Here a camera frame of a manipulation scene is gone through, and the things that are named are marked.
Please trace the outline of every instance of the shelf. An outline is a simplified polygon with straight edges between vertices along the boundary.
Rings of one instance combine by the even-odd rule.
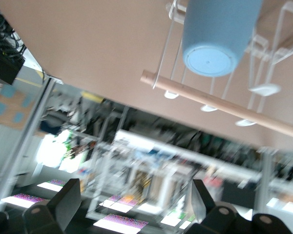
[[[121,118],[122,113],[112,111],[111,114],[110,114],[110,117]]]
[[[220,159],[186,150],[177,146],[166,144],[157,140],[153,140],[148,137],[131,133],[125,130],[119,130],[116,133],[113,145],[117,144],[131,149],[144,150],[146,152],[150,151],[151,149],[159,149],[169,154],[178,155],[181,159],[199,163],[203,166],[213,165],[216,169],[220,170],[219,173],[224,173],[228,177],[232,178],[238,177],[241,180],[251,179],[253,181],[258,181],[261,177],[261,174],[257,171],[234,165],[232,163],[228,163]]]
[[[97,141],[99,139],[98,137],[92,136],[92,135],[89,135],[89,134],[77,132],[77,131],[74,131],[74,130],[70,130],[70,131],[72,132],[72,134],[74,134],[76,136],[83,137],[83,138],[88,138],[88,139],[93,140],[93,141]]]
[[[288,182],[285,179],[274,178],[269,187],[271,189],[276,189],[278,192],[285,192],[293,194],[293,182]]]

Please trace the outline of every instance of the ceiling light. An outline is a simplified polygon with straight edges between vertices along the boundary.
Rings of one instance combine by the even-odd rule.
[[[134,199],[134,196],[124,196],[118,202],[132,207],[139,203],[138,200]]]
[[[173,217],[171,215],[167,215],[162,219],[161,223],[176,227],[180,221],[181,219],[179,218]]]
[[[139,231],[141,231],[140,228],[127,226],[125,224],[120,224],[104,219],[100,219],[98,222],[94,223],[93,226],[105,228],[122,234],[137,234]]]
[[[256,93],[260,96],[267,97],[273,94],[276,94],[281,91],[280,85],[277,84],[260,84],[255,87],[249,88],[249,90],[253,93]]]
[[[293,213],[293,202],[288,202],[282,210]]]
[[[157,215],[162,211],[161,207],[153,206],[153,205],[150,205],[148,203],[142,204],[137,209],[140,210],[140,211],[144,211],[144,212],[147,212],[147,213],[154,214],[154,215]]]
[[[100,203],[99,205],[109,208],[114,203],[115,203],[115,201],[105,200],[104,202]]]
[[[183,30],[185,65],[194,73],[207,77],[220,77],[232,72],[248,45],[261,4],[261,0],[253,0],[247,6],[241,2],[222,1],[223,9],[227,10],[220,12],[218,5],[211,1],[190,0]],[[214,30],[214,26],[220,24],[221,28],[230,30]],[[237,30],[237,25],[243,28],[243,33]],[[231,38],[236,43],[229,43],[224,38]]]
[[[204,105],[201,107],[201,111],[204,111],[204,112],[212,112],[212,111],[216,111],[217,108],[215,107],[212,107],[212,106],[208,106],[208,105]]]
[[[273,207],[277,204],[278,201],[279,201],[278,198],[273,197],[273,198],[267,203],[266,206],[269,206],[269,207],[272,207],[272,208],[273,208]]]
[[[255,122],[249,121],[247,119],[242,119],[242,120],[236,121],[235,123],[235,125],[239,127],[247,127],[247,126],[252,126],[255,124],[256,124]]]
[[[137,234],[148,222],[134,218],[123,217],[120,215],[109,214],[93,226],[105,228],[123,234]]]
[[[113,210],[116,210],[116,211],[123,212],[123,213],[127,213],[128,211],[130,211],[132,209],[132,206],[128,206],[128,205],[125,205],[125,204],[115,202],[109,208],[111,208]]]
[[[175,93],[173,93],[173,92],[170,92],[170,91],[166,90],[164,96],[165,96],[166,98],[168,98],[168,99],[175,99],[176,97],[179,96],[179,94],[175,94]]]
[[[185,222],[180,226],[180,228],[181,228],[181,229],[186,229],[190,224],[191,224],[190,221],[185,221]]]
[[[30,196],[27,194],[17,194],[14,196],[9,196],[6,198],[1,199],[1,201],[10,203],[13,205],[29,208],[36,202],[44,201],[45,199],[36,197],[36,196]]]
[[[48,182],[45,182],[45,183],[42,183],[42,184],[38,184],[37,186],[38,187],[45,188],[45,189],[53,190],[53,191],[56,191],[56,192],[60,191],[63,188],[60,185],[51,184],[51,183],[48,183]]]

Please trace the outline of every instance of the display shelf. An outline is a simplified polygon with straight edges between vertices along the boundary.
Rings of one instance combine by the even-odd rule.
[[[259,172],[254,171],[252,169],[237,166],[232,163],[222,161],[220,159],[216,159],[187,149],[166,144],[125,130],[119,130],[116,133],[113,145],[123,145],[131,149],[139,149],[144,151],[159,149],[165,153],[177,155],[181,159],[199,163],[206,167],[212,165],[216,169],[220,170],[220,173],[225,173],[228,177],[232,178],[238,177],[241,179],[241,181],[258,181],[261,177],[261,174]]]
[[[292,181],[287,181],[285,179],[280,179],[280,178],[274,178],[270,182],[269,187],[271,189],[277,190],[278,192],[285,192],[285,193],[293,194],[293,182]]]
[[[293,233],[293,202],[272,198],[266,208],[269,214],[280,218]]]
[[[89,135],[89,134],[81,133],[81,132],[74,131],[74,130],[70,130],[70,131],[72,132],[73,135],[79,136],[79,137],[82,137],[82,138],[87,138],[87,139],[90,139],[90,140],[93,140],[93,141],[97,141],[99,139],[98,137],[92,136],[92,135]]]

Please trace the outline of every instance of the black cable bundle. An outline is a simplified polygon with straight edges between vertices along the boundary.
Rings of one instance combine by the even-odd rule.
[[[25,50],[24,43],[0,13],[0,56],[18,66],[24,63]]]

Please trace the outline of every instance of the light fixture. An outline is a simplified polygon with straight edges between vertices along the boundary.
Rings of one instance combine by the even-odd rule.
[[[208,105],[204,105],[201,107],[201,111],[204,111],[204,112],[212,112],[212,111],[216,111],[217,108],[215,107],[212,107],[212,106],[208,106]]]
[[[29,208],[31,207],[33,204],[40,202],[40,201],[44,201],[45,199],[37,197],[37,196],[31,196],[31,195],[27,195],[27,194],[17,194],[14,196],[9,196],[6,198],[1,199],[1,201],[6,202],[6,203],[10,203],[13,205],[17,205],[17,206],[21,206],[24,208]]]
[[[115,203],[115,201],[105,200],[104,202],[100,203],[99,205],[109,208],[114,203]]]
[[[139,206],[137,210],[144,211],[153,215],[157,215],[162,211],[162,208],[158,206],[150,205],[146,202],[142,204],[141,206]]]
[[[260,96],[267,97],[279,93],[281,91],[281,86],[277,84],[268,83],[257,85],[255,87],[249,88],[249,90]]]
[[[277,204],[278,201],[279,201],[278,198],[273,197],[273,198],[267,203],[266,206],[269,206],[269,207],[272,207],[272,208],[273,208],[273,207]]]
[[[183,31],[183,59],[192,72],[220,77],[236,68],[248,45],[262,0],[250,3],[189,1]]]
[[[125,196],[121,197],[119,195],[114,195],[104,202],[100,203],[100,206],[104,206],[116,211],[127,213],[130,211],[139,201],[133,199],[132,197]]]
[[[116,211],[120,211],[123,213],[127,213],[128,211],[130,211],[133,207],[132,206],[128,206],[125,204],[121,204],[118,202],[115,202],[114,204],[112,204],[110,207],[110,209],[116,210]]]
[[[255,125],[255,124],[256,124],[255,122],[249,121],[247,119],[242,119],[242,120],[239,120],[239,121],[235,122],[235,125],[239,126],[239,127],[252,126],[252,125]]]
[[[94,223],[93,226],[105,228],[122,234],[137,234],[147,224],[148,222],[145,221],[109,214]]]
[[[176,217],[171,216],[171,215],[167,215],[167,216],[165,216],[165,217],[162,219],[161,223],[164,223],[164,224],[170,225],[170,226],[172,226],[172,227],[176,227],[177,224],[178,224],[180,221],[181,221],[181,219],[179,219],[179,218],[176,218]]]
[[[288,202],[282,210],[293,213],[293,202]]]
[[[114,232],[122,234],[137,234],[141,231],[140,228],[131,227],[125,224],[115,223],[109,220],[100,219],[98,222],[94,223],[93,226],[105,228]]]
[[[164,96],[168,99],[175,99],[179,96],[179,94],[175,94],[175,93],[172,93],[172,92],[166,90]]]
[[[63,186],[65,185],[65,183],[66,182],[65,181],[62,181],[62,180],[53,179],[53,180],[50,180],[48,182],[44,182],[42,184],[38,184],[37,186],[58,192],[58,191],[60,191],[63,188]]]
[[[211,84],[210,84],[210,90],[209,90],[210,95],[213,95],[214,85],[215,85],[215,77],[212,77]],[[201,111],[204,111],[204,112],[212,112],[212,111],[216,111],[216,110],[217,110],[217,108],[214,108],[214,107],[208,106],[208,105],[204,105],[201,107]]]
[[[156,75],[152,72],[144,70],[140,81],[149,85],[153,85],[156,82],[155,86],[160,89],[171,90],[172,92],[178,93],[180,96],[183,96],[185,98],[202,104],[215,104],[215,106],[217,106],[219,110],[224,111],[228,114],[240,118],[245,118],[247,116],[249,121],[256,122],[258,125],[261,125],[269,129],[273,129],[277,132],[293,137],[292,124],[279,121],[277,119],[262,115],[260,113],[256,113],[235,103],[220,99],[213,95],[209,95],[205,92],[194,89],[192,87],[185,86],[177,82],[173,82],[162,76],[159,76],[156,81]]]
[[[186,229],[191,224],[190,221],[185,221],[181,226],[180,229]]]

